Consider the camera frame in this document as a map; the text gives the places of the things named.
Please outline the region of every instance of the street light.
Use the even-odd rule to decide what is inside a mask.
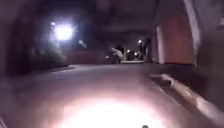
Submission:
[[[55,37],[58,41],[68,41],[72,39],[76,30],[76,27],[72,26],[71,24],[55,24],[54,22],[51,23],[52,26],[55,26],[54,33]]]
[[[139,40],[138,43],[141,44],[142,43],[142,40]]]

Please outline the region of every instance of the wall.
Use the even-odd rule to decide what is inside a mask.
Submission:
[[[223,16],[221,0],[192,0],[199,27],[201,45],[197,53],[198,69],[207,76],[206,99],[224,110],[224,29],[219,26]]]
[[[183,1],[161,0],[160,4],[157,21],[161,30],[158,35],[160,63],[193,65],[193,39]]]

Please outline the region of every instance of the curb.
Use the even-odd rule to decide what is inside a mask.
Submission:
[[[167,74],[159,75],[163,80],[171,82],[171,88],[178,92],[189,104],[199,110],[205,117],[210,119],[214,125],[224,128],[224,113],[214,104],[206,101],[202,96],[192,91],[183,83],[175,80]]]
[[[47,70],[45,72],[57,72],[57,71],[61,71],[61,70],[69,70],[69,69],[74,69],[74,68],[75,67],[67,66],[67,67],[61,67],[61,68],[55,68],[55,69]]]

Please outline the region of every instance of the asphalt road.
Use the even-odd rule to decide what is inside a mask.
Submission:
[[[5,80],[1,115],[8,128],[214,127],[150,80],[150,70],[142,64],[77,66]]]

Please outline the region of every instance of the bright light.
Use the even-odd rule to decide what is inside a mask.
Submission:
[[[138,43],[141,44],[142,43],[142,40],[139,40]]]
[[[66,120],[57,128],[164,128],[157,116],[140,106],[104,100],[79,108],[65,112]]]
[[[52,25],[52,26],[55,26],[56,24],[55,24],[55,22],[51,22],[51,25]]]
[[[55,26],[55,36],[59,41],[70,40],[75,32],[73,26],[69,24],[60,24]]]

